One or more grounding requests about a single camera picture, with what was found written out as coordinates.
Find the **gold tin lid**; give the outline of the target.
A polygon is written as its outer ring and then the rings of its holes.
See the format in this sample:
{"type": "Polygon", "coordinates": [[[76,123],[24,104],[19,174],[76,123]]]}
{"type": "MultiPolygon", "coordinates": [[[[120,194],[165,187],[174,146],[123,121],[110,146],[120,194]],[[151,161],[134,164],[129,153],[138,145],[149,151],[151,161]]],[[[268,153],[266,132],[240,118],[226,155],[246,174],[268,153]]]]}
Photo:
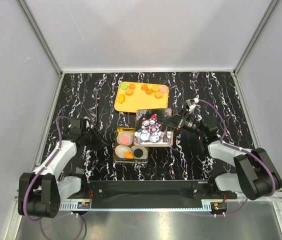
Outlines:
{"type": "Polygon", "coordinates": [[[174,140],[174,132],[159,122],[166,117],[171,117],[171,108],[140,109],[136,111],[134,140],[136,146],[146,147],[171,147],[174,140]]]}

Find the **pink round cookie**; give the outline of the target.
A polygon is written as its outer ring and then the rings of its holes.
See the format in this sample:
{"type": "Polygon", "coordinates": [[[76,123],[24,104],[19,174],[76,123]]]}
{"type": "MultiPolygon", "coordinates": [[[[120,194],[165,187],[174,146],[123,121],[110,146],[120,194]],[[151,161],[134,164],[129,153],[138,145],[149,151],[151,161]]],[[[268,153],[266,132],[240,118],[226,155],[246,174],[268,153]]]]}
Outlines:
{"type": "Polygon", "coordinates": [[[120,144],[127,145],[130,142],[130,139],[128,136],[122,136],[119,140],[120,144]]]}

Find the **gold tin with cups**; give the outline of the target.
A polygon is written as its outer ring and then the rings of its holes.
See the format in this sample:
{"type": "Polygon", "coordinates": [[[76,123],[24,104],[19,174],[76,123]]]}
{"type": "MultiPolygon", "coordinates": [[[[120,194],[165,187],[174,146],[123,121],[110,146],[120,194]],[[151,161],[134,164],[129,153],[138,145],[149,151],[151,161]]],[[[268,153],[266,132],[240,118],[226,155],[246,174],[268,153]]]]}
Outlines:
{"type": "Polygon", "coordinates": [[[115,132],[113,161],[117,164],[147,164],[149,161],[149,149],[144,146],[134,144],[135,129],[129,127],[118,127],[115,132]],[[123,136],[129,137],[128,144],[120,144],[120,138],[123,136]],[[142,149],[143,156],[141,158],[134,157],[134,150],[142,149]],[[133,159],[126,159],[125,152],[133,153],[133,159]]]}

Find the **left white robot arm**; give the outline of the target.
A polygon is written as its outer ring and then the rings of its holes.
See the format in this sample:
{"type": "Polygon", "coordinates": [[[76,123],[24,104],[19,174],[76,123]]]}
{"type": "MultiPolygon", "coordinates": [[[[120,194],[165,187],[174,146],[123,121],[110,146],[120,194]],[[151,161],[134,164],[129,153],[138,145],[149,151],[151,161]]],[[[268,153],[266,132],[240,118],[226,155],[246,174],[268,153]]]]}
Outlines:
{"type": "Polygon", "coordinates": [[[107,144],[88,117],[70,120],[65,133],[57,128],[58,142],[50,155],[32,172],[24,172],[18,182],[18,213],[29,221],[54,218],[63,201],[73,194],[84,198],[89,186],[80,176],[58,181],[68,162],[82,150],[96,151],[107,144]]]}

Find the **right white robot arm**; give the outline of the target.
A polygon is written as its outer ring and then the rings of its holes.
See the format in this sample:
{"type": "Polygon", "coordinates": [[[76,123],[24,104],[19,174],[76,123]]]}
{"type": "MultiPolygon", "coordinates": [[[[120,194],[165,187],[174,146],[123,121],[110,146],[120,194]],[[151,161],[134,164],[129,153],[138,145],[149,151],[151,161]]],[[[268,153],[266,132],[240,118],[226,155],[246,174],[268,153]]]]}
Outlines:
{"type": "Polygon", "coordinates": [[[164,117],[159,122],[178,132],[198,136],[198,146],[209,157],[221,160],[235,168],[235,173],[223,173],[208,185],[209,195],[220,198],[226,191],[243,193],[249,200],[272,196],[282,188],[282,179],[267,151],[261,147],[246,149],[224,142],[217,136],[216,119],[206,116],[201,120],[188,111],[164,117]]]}

